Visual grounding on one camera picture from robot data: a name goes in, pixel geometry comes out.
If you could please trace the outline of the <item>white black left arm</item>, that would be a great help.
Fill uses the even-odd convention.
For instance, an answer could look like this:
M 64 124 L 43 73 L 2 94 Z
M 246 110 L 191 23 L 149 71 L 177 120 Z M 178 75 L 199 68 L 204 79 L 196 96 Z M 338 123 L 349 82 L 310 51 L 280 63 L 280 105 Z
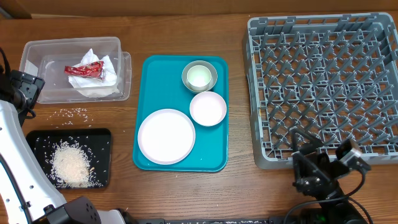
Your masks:
M 97 210 L 86 197 L 67 202 L 44 174 L 22 125 L 36 117 L 45 82 L 1 65 L 1 197 L 16 223 L 136 223 L 127 210 Z

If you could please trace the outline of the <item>pink round plate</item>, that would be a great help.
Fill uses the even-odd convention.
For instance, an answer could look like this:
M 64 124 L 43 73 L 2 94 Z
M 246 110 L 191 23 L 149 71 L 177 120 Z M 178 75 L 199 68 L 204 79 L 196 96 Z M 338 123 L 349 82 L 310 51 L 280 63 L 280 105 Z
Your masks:
M 196 140 L 193 123 L 174 109 L 151 113 L 141 123 L 137 142 L 146 159 L 160 165 L 176 164 L 192 151 Z

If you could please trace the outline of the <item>white napkin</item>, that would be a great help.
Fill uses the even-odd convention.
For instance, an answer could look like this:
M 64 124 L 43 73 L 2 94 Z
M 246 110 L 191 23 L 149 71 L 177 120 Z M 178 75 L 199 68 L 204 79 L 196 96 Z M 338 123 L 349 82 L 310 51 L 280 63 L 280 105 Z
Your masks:
M 110 86 L 113 86 L 117 83 L 118 76 L 116 75 L 115 69 L 108 55 L 105 55 L 102 59 L 99 59 L 98 56 L 93 53 L 93 49 L 89 49 L 89 51 L 87 51 L 87 53 L 81 59 L 81 62 L 74 65 L 74 67 L 79 67 L 99 61 L 103 62 L 104 75 L 102 80 L 97 78 L 83 78 L 73 75 L 68 76 L 68 82 L 74 88 L 87 89 L 96 87 L 95 90 L 79 90 L 79 92 L 85 97 L 101 98 L 109 96 L 113 93 L 120 93 L 117 87 L 110 88 Z

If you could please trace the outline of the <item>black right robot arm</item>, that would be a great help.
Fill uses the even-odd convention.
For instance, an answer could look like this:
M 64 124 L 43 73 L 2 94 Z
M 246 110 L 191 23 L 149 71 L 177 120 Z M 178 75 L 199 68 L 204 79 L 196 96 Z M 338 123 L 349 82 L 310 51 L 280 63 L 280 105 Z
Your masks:
M 352 196 L 364 185 L 371 166 L 361 158 L 359 145 L 353 139 L 343 141 L 335 151 L 337 160 L 319 153 L 324 143 L 314 135 L 292 129 L 291 148 L 295 180 L 292 185 L 298 192 L 315 200 L 292 207 L 284 223 L 372 223 L 369 212 Z M 361 174 L 359 185 L 344 193 L 339 179 L 356 170 Z

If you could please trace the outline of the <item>red snack wrapper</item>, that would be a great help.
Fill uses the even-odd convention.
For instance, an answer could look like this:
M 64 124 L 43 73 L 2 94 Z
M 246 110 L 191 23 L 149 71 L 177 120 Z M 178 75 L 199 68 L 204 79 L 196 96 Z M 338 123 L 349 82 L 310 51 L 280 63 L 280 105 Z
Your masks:
M 94 78 L 98 80 L 104 79 L 104 62 L 97 61 L 88 63 L 79 67 L 66 66 L 64 73 L 76 77 Z

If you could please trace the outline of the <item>pink small bowl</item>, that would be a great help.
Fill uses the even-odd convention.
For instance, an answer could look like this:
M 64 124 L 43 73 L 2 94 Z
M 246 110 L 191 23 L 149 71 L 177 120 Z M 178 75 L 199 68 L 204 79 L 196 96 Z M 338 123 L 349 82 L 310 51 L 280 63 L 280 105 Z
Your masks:
M 212 91 L 204 91 L 190 102 L 190 115 L 199 125 L 210 127 L 222 122 L 227 114 L 225 100 Z

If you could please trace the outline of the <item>white rice pile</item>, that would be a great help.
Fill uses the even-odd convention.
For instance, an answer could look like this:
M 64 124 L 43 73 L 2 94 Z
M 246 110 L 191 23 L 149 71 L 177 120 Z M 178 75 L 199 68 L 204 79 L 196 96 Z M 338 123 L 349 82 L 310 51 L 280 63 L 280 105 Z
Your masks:
M 102 187 L 95 168 L 90 164 L 92 155 L 77 142 L 60 141 L 52 146 L 52 152 L 45 160 L 50 165 L 47 177 L 58 189 Z

